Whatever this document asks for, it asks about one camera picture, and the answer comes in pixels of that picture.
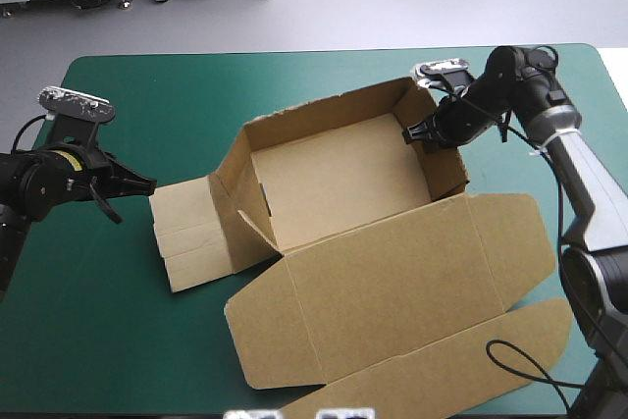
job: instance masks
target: floor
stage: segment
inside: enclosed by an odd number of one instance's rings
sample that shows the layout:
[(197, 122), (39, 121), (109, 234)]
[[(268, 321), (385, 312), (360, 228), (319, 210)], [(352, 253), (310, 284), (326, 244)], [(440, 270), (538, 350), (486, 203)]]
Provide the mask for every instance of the floor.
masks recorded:
[[(85, 55), (584, 42), (628, 46), (626, 0), (37, 1), (0, 19), (0, 151)], [(25, 141), (33, 138), (33, 132)]]

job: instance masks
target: green mat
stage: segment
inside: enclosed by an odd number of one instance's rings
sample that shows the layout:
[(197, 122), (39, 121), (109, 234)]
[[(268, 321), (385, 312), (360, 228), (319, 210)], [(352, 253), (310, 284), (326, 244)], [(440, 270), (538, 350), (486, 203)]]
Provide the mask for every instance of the green mat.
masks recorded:
[[(87, 57), (72, 63), (63, 86), (109, 98), (118, 116), (102, 129), (101, 146), (164, 185), (213, 170), (257, 115), (406, 76), (422, 61), (460, 56), (478, 75), (491, 49)], [(558, 51), (559, 78), (584, 116), (585, 137), (628, 183), (628, 114), (598, 52)], [(514, 137), (500, 144), (496, 130), (462, 154), (470, 192), (533, 194), (554, 240), (555, 186), (539, 157)], [(313, 390), (257, 392), (242, 376), (223, 307), (266, 266), (172, 295), (147, 199), (113, 204), (122, 225), (75, 203), (31, 231), (0, 304), (0, 411), (210, 413), (281, 406)], [(556, 295), (552, 276), (523, 303)], [(553, 373), (583, 381), (594, 360), (574, 328)], [(551, 387), (532, 385), (473, 412), (561, 411)]]

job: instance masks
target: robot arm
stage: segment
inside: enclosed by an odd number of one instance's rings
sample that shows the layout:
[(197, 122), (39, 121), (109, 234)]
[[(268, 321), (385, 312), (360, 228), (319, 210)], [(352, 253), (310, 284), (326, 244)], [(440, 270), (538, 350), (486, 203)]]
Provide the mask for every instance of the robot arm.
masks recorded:
[(581, 116), (555, 77), (552, 52), (498, 47), (477, 79), (459, 59), (418, 65), (417, 83), (447, 96), (403, 135), (427, 152), (464, 145), (496, 123), (503, 129), (512, 113), (528, 142), (547, 153), (575, 212), (562, 237), (561, 282), (600, 359), (572, 416), (628, 418), (628, 197), (580, 134)]
[(115, 118), (107, 100), (47, 87), (39, 103), (52, 122), (45, 144), (0, 153), (0, 300), (32, 222), (42, 221), (56, 205), (94, 200), (109, 219), (120, 223), (122, 218), (107, 199), (151, 195), (156, 186), (99, 148), (99, 127)]

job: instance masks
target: cardboard box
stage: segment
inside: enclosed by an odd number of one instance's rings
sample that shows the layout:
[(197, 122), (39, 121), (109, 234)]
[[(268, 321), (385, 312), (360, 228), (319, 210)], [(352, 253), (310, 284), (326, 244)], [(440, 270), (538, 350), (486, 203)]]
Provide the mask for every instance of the cardboard box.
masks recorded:
[(245, 124), (214, 173), (150, 198), (172, 290), (463, 191), (456, 150), (401, 136), (435, 106), (405, 78)]
[(553, 270), (536, 203), (468, 196), (456, 150), (403, 142), (435, 107), (396, 79), (261, 117), (214, 173), (151, 197), (173, 291), (283, 255), (226, 315), (253, 388), (326, 385), (287, 406), (292, 419), (340, 406), (445, 417), (525, 384), (486, 341), (548, 368), (565, 347), (563, 300), (508, 312)]

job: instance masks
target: white cable tie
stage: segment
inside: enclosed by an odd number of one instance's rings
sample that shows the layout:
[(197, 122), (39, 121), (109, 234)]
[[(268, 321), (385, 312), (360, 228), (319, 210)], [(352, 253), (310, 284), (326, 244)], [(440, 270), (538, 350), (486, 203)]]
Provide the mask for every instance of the white cable tie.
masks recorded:
[(541, 144), (539, 146), (538, 149), (531, 151), (530, 155), (531, 156), (540, 156), (541, 154), (547, 154), (548, 153), (548, 146), (550, 145), (550, 143), (552, 141), (554, 141), (557, 137), (562, 136), (563, 134), (570, 134), (572, 132), (577, 132), (578, 134), (580, 133), (580, 130), (578, 130), (577, 128), (565, 128), (564, 130), (558, 130), (555, 131), (550, 137), (548, 137), (543, 144)]

